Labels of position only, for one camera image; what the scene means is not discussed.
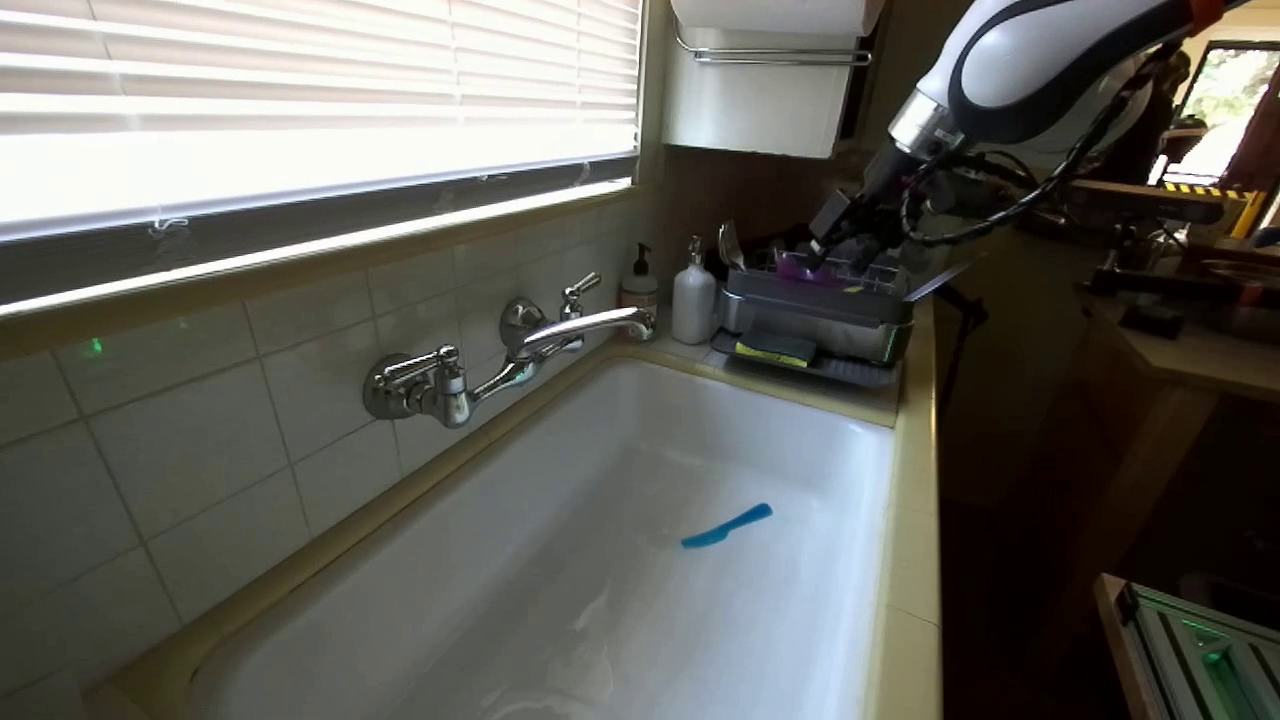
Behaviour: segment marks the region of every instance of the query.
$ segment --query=blue object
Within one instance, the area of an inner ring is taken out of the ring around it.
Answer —
[[[738,517],[733,517],[733,519],[724,519],[724,524],[716,524],[716,529],[706,529],[706,533],[682,536],[678,546],[713,546],[713,545],[724,545],[729,533],[736,533],[736,529],[743,529],[743,524],[759,524],[762,517],[771,517],[771,507],[768,507],[768,505],[754,505],[754,507],[738,510]]]

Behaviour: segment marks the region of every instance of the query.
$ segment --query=white tile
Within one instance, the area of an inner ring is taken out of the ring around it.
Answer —
[[[160,533],[156,567],[185,619],[194,619],[236,586],[280,564],[307,538],[293,474],[259,479],[230,499]]]
[[[269,356],[269,384],[294,460],[367,424],[358,384],[377,356],[371,324]]]
[[[394,306],[377,320],[377,346],[388,350],[437,350],[459,343],[455,297],[433,297],[424,305]]]
[[[388,258],[367,271],[367,292],[377,312],[446,297],[459,289],[455,251],[433,248],[424,255]]]
[[[127,327],[114,335],[86,335],[77,346],[56,350],[85,413],[230,369],[247,356],[251,335],[240,305]]]
[[[548,255],[515,267],[520,297],[532,297],[535,305],[544,305],[548,320],[559,320],[559,292],[578,274],[565,267],[565,255]]]
[[[394,455],[401,455],[401,474],[424,466],[433,455],[465,438],[478,421],[473,416],[467,429],[442,429],[433,416],[407,416],[394,421]]]
[[[482,374],[482,359],[502,356],[500,317],[511,297],[520,297],[515,274],[494,274],[455,297],[455,335],[467,356],[467,369],[478,369],[473,381]]]
[[[0,691],[0,716],[5,720],[86,720],[80,675],[77,672],[52,672],[35,683],[24,683],[15,691]]]
[[[35,434],[77,416],[77,404],[56,374],[56,362],[41,356],[18,356],[0,362],[0,442]]]
[[[103,681],[136,651],[177,631],[177,608],[144,546],[24,603],[0,611],[0,687],[52,672]]]
[[[538,263],[572,248],[572,233],[565,224],[538,221],[523,224],[515,236],[520,263]]]
[[[332,529],[394,479],[401,460],[390,424],[367,424],[362,430],[342,434],[332,449],[294,465],[294,482],[302,490],[313,533]]]
[[[494,274],[511,274],[515,263],[520,263],[515,236],[455,244],[455,271],[465,282],[486,282]]]
[[[371,317],[362,271],[247,300],[259,350],[280,350]]]
[[[80,424],[0,451],[0,611],[139,545]]]
[[[257,362],[125,404],[91,429],[149,536],[289,465]]]

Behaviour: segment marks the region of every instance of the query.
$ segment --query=window blind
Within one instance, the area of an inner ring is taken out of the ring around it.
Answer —
[[[601,162],[640,0],[0,0],[0,236]]]

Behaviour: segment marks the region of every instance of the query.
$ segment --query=chrome faucet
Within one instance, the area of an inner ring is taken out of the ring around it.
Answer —
[[[473,391],[451,343],[424,356],[384,356],[362,370],[362,413],[377,421],[404,421],[414,413],[437,416],[446,429],[473,421]]]
[[[559,324],[548,324],[544,306],[535,306],[523,297],[509,300],[500,317],[500,335],[509,343],[502,369],[486,384],[473,389],[473,398],[528,384],[559,346],[583,346],[583,330],[622,327],[631,341],[653,341],[653,327],[640,320],[640,306],[605,306],[583,317],[574,300],[588,289],[595,289],[595,271],[559,292]]]

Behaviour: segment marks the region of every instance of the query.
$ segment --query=soap dispenser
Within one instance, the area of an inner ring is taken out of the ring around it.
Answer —
[[[622,274],[616,305],[626,305],[640,312],[645,324],[655,324],[655,274],[648,271],[645,251],[648,248],[640,244],[640,255],[636,255],[631,271]]]
[[[672,335],[705,343],[716,330],[716,274],[705,271],[700,236],[686,244],[686,267],[672,281]]]

